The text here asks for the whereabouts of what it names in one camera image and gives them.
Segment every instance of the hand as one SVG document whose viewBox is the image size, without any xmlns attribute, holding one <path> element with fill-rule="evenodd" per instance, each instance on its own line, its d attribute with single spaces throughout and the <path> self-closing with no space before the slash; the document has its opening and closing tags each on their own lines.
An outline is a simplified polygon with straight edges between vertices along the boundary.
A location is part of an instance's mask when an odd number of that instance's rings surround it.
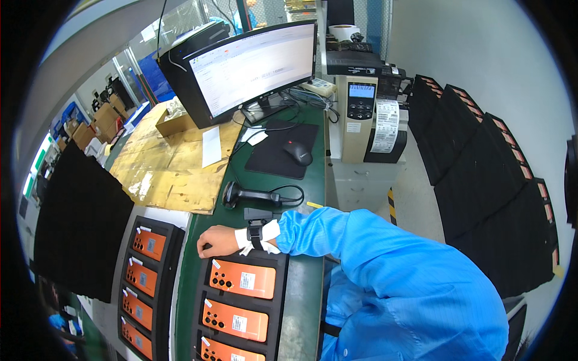
<svg viewBox="0 0 578 361">
<path fill-rule="evenodd" d="M 203 250 L 203 246 L 207 243 L 212 247 L 208 250 Z M 197 241 L 197 252 L 200 258 L 228 256 L 238 250 L 235 228 L 221 225 L 211 226 L 201 234 Z"/>
</svg>

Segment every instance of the orange phone back cover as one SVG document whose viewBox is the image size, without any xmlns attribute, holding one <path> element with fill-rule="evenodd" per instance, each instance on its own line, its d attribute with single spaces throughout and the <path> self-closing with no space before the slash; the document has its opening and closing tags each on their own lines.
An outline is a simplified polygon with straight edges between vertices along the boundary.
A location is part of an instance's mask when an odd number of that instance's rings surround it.
<svg viewBox="0 0 578 361">
<path fill-rule="evenodd" d="M 205 299 L 203 324 L 234 336 L 259 342 L 267 339 L 269 316 Z"/>
<path fill-rule="evenodd" d="M 153 359 L 153 344 L 128 322 L 123 322 L 123 336 L 149 359 Z"/>
<path fill-rule="evenodd" d="M 153 309 L 130 293 L 123 294 L 123 309 L 138 323 L 152 331 Z"/>
<path fill-rule="evenodd" d="M 272 299 L 275 290 L 275 269 L 213 260 L 211 287 L 240 295 Z"/>
<path fill-rule="evenodd" d="M 265 356 L 258 353 L 227 346 L 209 338 L 206 338 L 205 340 L 209 343 L 210 346 L 207 346 L 207 344 L 201 340 L 202 350 L 199 352 L 203 356 L 204 360 L 209 360 L 209 358 L 212 356 L 217 360 L 220 359 L 223 361 L 265 361 Z"/>
<path fill-rule="evenodd" d="M 157 261 L 161 260 L 162 250 L 165 248 L 166 237 L 153 232 L 141 230 L 136 233 L 132 249 Z"/>
<path fill-rule="evenodd" d="M 157 273 L 132 262 L 127 267 L 127 281 L 147 295 L 154 297 L 154 288 L 157 284 Z"/>
</svg>

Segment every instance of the white tape roll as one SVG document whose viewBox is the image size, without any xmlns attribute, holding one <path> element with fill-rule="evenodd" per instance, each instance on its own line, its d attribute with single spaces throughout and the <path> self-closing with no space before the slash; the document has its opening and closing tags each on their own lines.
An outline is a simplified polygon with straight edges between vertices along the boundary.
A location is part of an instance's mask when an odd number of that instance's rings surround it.
<svg viewBox="0 0 578 361">
<path fill-rule="evenodd" d="M 329 34 L 335 35 L 338 42 L 351 41 L 351 34 L 355 32 L 360 32 L 360 29 L 355 25 L 331 25 L 329 27 Z"/>
</svg>

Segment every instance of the printer display screen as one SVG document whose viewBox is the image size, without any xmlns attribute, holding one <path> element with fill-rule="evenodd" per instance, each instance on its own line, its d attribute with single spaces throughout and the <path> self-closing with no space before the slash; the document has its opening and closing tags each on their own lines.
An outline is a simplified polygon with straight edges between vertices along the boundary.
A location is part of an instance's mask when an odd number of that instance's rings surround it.
<svg viewBox="0 0 578 361">
<path fill-rule="evenodd" d="M 356 98 L 373 98 L 374 94 L 375 86 L 373 85 L 349 85 L 349 96 L 354 96 Z"/>
</svg>

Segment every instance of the power strip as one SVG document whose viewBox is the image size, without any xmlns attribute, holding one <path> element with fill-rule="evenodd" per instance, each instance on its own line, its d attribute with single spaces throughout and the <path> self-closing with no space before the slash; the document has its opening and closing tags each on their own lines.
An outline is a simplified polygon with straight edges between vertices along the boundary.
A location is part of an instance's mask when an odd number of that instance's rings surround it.
<svg viewBox="0 0 578 361">
<path fill-rule="evenodd" d="M 329 98 L 329 96 L 337 90 L 337 85 L 323 79 L 315 78 L 312 83 L 313 84 L 301 83 L 299 86 L 326 98 Z"/>
</svg>

